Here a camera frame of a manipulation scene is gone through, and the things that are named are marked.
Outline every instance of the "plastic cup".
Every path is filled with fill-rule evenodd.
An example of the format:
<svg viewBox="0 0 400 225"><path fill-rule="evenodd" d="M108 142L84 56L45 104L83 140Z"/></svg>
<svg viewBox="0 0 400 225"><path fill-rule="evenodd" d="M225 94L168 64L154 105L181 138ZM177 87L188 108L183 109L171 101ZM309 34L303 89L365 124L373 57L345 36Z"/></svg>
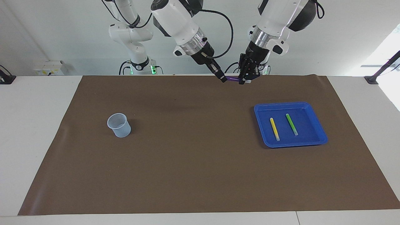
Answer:
<svg viewBox="0 0 400 225"><path fill-rule="evenodd" d="M110 116L107 120L107 126L114 131L115 136L120 138L128 136L131 131L128 119L122 113Z"/></svg>

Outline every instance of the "white table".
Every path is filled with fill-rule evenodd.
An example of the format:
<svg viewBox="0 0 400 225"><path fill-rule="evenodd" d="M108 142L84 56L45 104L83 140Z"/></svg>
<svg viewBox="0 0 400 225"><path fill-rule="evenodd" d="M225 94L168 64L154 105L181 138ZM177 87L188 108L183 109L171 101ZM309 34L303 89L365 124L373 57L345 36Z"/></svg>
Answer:
<svg viewBox="0 0 400 225"><path fill-rule="evenodd" d="M400 210L17 217L81 76L18 77L0 86L0 224L398 225ZM329 77L400 199L400 112L379 86L360 77Z"/></svg>

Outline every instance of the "green marker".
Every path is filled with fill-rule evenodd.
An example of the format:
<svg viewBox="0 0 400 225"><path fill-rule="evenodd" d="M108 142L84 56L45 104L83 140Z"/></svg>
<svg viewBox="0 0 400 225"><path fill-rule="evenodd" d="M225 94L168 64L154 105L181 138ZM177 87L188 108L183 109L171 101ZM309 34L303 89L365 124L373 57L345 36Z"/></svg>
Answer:
<svg viewBox="0 0 400 225"><path fill-rule="evenodd" d="M296 127L294 127L293 121L290 118L289 113L286 113L286 118L288 118L289 124L292 127L294 135L296 135L296 136L299 135L299 133L297 133Z"/></svg>

